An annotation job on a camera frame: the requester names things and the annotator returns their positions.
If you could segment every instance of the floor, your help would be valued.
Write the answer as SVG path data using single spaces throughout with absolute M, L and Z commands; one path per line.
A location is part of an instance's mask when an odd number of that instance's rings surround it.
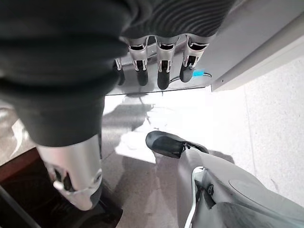
M 153 154 L 159 129 L 200 143 L 304 206 L 304 57 L 233 91 L 109 96 L 103 173 L 124 213 L 119 228 L 176 228 L 178 160 Z

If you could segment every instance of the screw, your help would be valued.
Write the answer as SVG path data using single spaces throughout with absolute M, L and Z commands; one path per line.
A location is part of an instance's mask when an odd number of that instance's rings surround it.
M 208 194 L 212 196 L 213 193 L 214 193 L 213 184 L 210 184 L 210 185 L 208 186 Z

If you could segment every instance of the robotic hand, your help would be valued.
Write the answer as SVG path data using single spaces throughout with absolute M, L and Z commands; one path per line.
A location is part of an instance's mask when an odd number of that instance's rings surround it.
M 158 86 L 166 89 L 186 35 L 180 79 L 188 82 L 234 1 L 0 3 L 0 99 L 14 106 L 54 187 L 76 207 L 91 209 L 101 194 L 98 134 L 104 96 L 124 82 L 120 58 L 130 52 L 146 85 L 147 39 L 155 36 Z

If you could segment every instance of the silver metal forearm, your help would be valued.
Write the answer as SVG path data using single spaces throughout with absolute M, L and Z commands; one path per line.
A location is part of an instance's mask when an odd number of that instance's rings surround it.
M 80 210 L 93 208 L 101 194 L 98 135 L 69 146 L 37 146 L 53 186 Z

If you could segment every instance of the gray panel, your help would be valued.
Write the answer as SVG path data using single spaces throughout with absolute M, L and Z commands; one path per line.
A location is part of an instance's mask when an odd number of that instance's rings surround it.
M 303 0 L 245 2 L 228 15 L 197 68 L 218 79 L 303 11 Z

